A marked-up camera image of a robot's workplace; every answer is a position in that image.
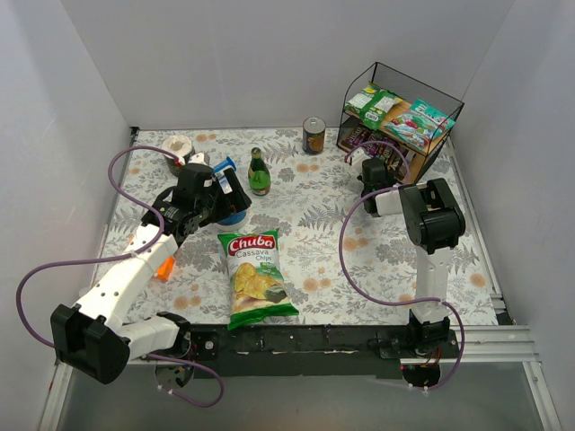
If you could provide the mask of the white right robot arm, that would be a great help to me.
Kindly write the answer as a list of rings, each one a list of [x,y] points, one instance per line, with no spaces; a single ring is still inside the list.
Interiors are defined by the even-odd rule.
[[[406,346],[416,354],[434,350],[448,340],[448,264],[466,229],[464,215],[443,178],[415,185],[393,187],[393,175],[385,163],[360,154],[352,162],[363,184],[364,209],[373,217],[403,216],[416,250],[416,302],[411,306]]]

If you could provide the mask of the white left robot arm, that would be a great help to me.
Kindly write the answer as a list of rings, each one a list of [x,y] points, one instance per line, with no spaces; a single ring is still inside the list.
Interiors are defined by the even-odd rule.
[[[199,228],[248,209],[250,198],[231,159],[211,168],[187,163],[175,186],[165,189],[145,213],[127,258],[115,263],[74,306],[60,305],[50,316],[57,358],[107,384],[127,363],[150,353],[181,358],[190,348],[190,324],[171,312],[138,323],[128,310],[157,270]]]

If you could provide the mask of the purple m&m bag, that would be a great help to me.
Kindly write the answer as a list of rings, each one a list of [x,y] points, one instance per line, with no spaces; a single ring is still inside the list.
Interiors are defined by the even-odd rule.
[[[372,157],[382,157],[385,152],[385,143],[387,136],[380,131],[375,131],[370,134],[367,139],[368,145],[366,146],[367,152]]]
[[[386,164],[390,164],[394,161],[394,158],[397,155],[396,149],[398,145],[396,143],[385,144],[381,145],[379,158],[384,161]]]
[[[356,146],[367,141],[367,139],[371,136],[371,134],[372,134],[371,129],[363,125],[358,125],[350,132],[350,134],[347,137],[343,138],[339,142],[338,147],[342,150],[349,151],[350,149],[353,149]]]
[[[408,149],[400,148],[399,152],[402,154],[400,156],[398,153],[393,152],[388,159],[388,170],[394,175],[403,177],[407,173],[407,168],[410,164],[411,152]]]

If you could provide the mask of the green candy bag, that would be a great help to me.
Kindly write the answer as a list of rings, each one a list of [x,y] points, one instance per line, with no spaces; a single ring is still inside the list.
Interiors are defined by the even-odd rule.
[[[402,101],[403,99],[394,92],[369,83],[345,102],[344,110],[357,115],[367,128],[378,130],[385,115]]]

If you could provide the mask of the teal Fox's candy bag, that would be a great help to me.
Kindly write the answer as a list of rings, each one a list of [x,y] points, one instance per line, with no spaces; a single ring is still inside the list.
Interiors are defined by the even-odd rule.
[[[385,129],[403,142],[423,150],[455,123],[442,111],[418,99],[408,110],[387,122]]]

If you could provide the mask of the purple M&M bag front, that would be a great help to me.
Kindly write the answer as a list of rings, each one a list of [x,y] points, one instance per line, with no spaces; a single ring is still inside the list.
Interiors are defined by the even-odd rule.
[[[367,141],[367,139],[371,136],[371,134],[372,134],[371,129],[363,125],[358,125],[350,132],[350,134],[347,137],[343,138],[339,142],[338,147],[342,150],[349,151],[350,149],[353,149],[356,146]]]

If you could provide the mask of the blue cookie packet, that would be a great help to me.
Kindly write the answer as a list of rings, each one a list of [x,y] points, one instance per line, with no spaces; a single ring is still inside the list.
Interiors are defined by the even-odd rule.
[[[233,172],[236,171],[236,165],[229,156],[227,156],[224,161],[214,167],[214,175],[225,194],[229,194],[233,190],[229,180],[226,177],[227,170],[232,170]]]

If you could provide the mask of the green glass bottle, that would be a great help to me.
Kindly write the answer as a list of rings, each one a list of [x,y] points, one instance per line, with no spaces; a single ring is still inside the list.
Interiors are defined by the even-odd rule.
[[[261,156],[261,149],[251,150],[251,162],[248,169],[248,181],[256,196],[265,196],[270,192],[270,172]]]

